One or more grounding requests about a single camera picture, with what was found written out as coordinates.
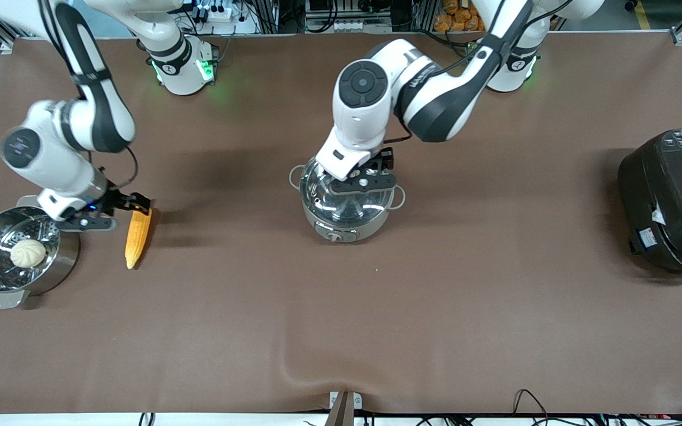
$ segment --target stainless steel pot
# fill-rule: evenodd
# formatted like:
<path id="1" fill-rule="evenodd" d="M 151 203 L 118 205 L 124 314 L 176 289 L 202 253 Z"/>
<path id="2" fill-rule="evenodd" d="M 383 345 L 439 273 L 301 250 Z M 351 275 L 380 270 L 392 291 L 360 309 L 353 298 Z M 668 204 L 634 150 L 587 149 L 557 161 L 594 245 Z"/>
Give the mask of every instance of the stainless steel pot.
<path id="1" fill-rule="evenodd" d="M 78 258 L 77 233 L 60 232 L 41 208 L 29 201 L 0 213 L 0 308 L 16 308 L 29 295 L 49 291 L 62 282 Z M 34 267 L 16 267 L 10 250 L 17 242 L 35 239 L 46 248 L 46 258 Z"/>
<path id="2" fill-rule="evenodd" d="M 298 185 L 293 183 L 293 173 L 302 169 Z M 406 194 L 396 185 L 386 191 L 336 194 L 330 190 L 333 177 L 324 173 L 314 157 L 307 164 L 291 169 L 289 182 L 301 194 L 304 213 L 314 230 L 334 243 L 352 243 L 363 240 L 381 229 L 389 212 L 401 208 Z M 401 191 L 400 204 L 392 207 L 396 189 Z"/>

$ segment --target green led light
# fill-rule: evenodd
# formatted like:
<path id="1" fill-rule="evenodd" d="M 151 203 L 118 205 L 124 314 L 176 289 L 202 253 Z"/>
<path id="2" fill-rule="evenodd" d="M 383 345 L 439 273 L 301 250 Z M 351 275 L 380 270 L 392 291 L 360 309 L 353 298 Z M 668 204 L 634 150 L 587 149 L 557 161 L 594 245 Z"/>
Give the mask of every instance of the green led light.
<path id="1" fill-rule="evenodd" d="M 530 60 L 530 64 L 528 64 L 528 73 L 525 75 L 526 79 L 530 78 L 533 74 L 533 65 L 536 64 L 536 59 L 538 59 L 538 56 L 534 56 L 533 59 Z"/>
<path id="2" fill-rule="evenodd" d="M 152 62 L 152 67 L 154 68 L 154 72 L 157 73 L 157 80 L 159 80 L 159 82 L 162 83 L 162 75 L 160 74 L 159 68 L 157 68 L 157 64 Z"/>
<path id="3" fill-rule="evenodd" d="M 209 60 L 202 62 L 201 60 L 197 59 L 197 67 L 200 70 L 201 76 L 205 80 L 212 79 L 212 63 L 209 62 Z"/>

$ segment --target black rice cooker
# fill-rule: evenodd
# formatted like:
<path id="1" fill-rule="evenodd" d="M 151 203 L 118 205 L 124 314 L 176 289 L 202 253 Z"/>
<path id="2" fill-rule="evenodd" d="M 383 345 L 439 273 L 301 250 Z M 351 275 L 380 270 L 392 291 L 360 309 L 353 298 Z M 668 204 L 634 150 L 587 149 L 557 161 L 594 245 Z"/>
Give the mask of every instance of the black rice cooker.
<path id="1" fill-rule="evenodd" d="M 617 181 L 631 251 L 682 273 L 682 129 L 656 135 L 625 157 Z"/>

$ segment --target glass pot lid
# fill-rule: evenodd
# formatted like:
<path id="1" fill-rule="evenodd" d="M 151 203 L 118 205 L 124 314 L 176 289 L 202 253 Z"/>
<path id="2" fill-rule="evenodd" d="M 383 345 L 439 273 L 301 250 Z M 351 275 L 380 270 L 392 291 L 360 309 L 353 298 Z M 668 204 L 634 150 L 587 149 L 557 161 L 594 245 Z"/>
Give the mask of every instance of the glass pot lid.
<path id="1" fill-rule="evenodd" d="M 300 192 L 307 210 L 333 227 L 351 229 L 368 224 L 393 201 L 394 189 L 335 194 L 330 190 L 332 181 L 312 157 L 301 173 Z"/>

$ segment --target yellow floor line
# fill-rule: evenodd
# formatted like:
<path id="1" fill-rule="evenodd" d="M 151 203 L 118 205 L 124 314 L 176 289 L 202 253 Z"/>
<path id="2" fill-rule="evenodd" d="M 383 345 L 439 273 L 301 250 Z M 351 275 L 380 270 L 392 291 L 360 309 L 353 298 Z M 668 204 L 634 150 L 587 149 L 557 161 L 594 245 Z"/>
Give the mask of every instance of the yellow floor line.
<path id="1" fill-rule="evenodd" d="M 652 27 L 649 25 L 649 20 L 646 18 L 646 11 L 644 11 L 644 2 L 638 2 L 636 5 L 636 17 L 638 18 L 638 24 L 641 26 L 642 30 L 651 30 Z"/>

